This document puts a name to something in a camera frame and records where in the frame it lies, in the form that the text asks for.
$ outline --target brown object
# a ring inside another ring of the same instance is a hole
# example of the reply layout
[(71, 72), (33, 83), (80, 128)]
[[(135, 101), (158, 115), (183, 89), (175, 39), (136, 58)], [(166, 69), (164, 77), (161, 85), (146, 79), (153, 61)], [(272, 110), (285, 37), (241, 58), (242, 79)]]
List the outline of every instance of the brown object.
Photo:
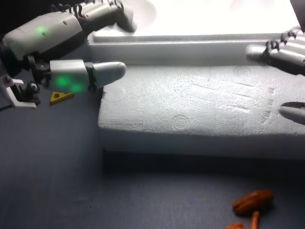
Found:
[(235, 223), (235, 224), (232, 224), (232, 225), (226, 227), (225, 229), (244, 229), (244, 226), (242, 223)]
[(273, 191), (270, 189), (257, 190), (235, 201), (233, 210), (236, 215), (247, 215), (270, 205), (274, 197)]
[(258, 229), (258, 218), (259, 218), (259, 212), (258, 211), (253, 212), (250, 229)]

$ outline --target yellow triangle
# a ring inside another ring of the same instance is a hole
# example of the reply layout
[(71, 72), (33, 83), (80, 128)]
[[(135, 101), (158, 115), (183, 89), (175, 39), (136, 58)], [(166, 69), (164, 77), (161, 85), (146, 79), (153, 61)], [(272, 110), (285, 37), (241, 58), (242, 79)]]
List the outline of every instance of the yellow triangle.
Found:
[(70, 99), (74, 96), (74, 93), (61, 93), (61, 92), (53, 92), (50, 100), (50, 105), (60, 103), (64, 100)]

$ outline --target dark table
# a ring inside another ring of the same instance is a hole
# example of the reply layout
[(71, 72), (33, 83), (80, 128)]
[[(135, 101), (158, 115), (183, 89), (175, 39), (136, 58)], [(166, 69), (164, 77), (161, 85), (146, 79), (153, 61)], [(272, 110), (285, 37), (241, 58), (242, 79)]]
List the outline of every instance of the dark table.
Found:
[[(77, 55), (88, 57), (67, 58)], [(304, 162), (103, 152), (102, 91), (49, 106), (51, 93), (35, 110), (0, 112), (1, 229), (249, 228), (232, 202), (265, 187), (275, 205), (260, 229), (305, 227)]]

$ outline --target gray tabletop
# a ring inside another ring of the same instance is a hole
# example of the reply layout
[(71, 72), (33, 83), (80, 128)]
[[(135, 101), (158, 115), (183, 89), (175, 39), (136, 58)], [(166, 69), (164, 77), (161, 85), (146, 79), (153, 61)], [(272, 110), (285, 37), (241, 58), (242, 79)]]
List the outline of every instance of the gray tabletop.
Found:
[(275, 204), (260, 228), (304, 228), (302, 161), (103, 152), (101, 96), (49, 106), (43, 90), (36, 110), (0, 112), (0, 228), (249, 228), (232, 202), (265, 187)]

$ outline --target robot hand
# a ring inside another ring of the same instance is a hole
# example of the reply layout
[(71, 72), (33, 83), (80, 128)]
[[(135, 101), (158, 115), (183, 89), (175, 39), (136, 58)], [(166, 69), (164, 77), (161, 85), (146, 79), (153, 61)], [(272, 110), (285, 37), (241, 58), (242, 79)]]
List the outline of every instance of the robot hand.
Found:
[(248, 45), (246, 55), (285, 72), (305, 75), (305, 34), (299, 28), (292, 29), (283, 33), (279, 41)]
[[(38, 84), (70, 93), (95, 91), (126, 72), (122, 62), (84, 63), (83, 60), (57, 61), (84, 44), (92, 31), (118, 24), (135, 32), (133, 11), (113, 0), (57, 7), (7, 33), (0, 42), (0, 88), (12, 107), (36, 107)], [(21, 69), (30, 70), (34, 81), (25, 85), (12, 79)]]

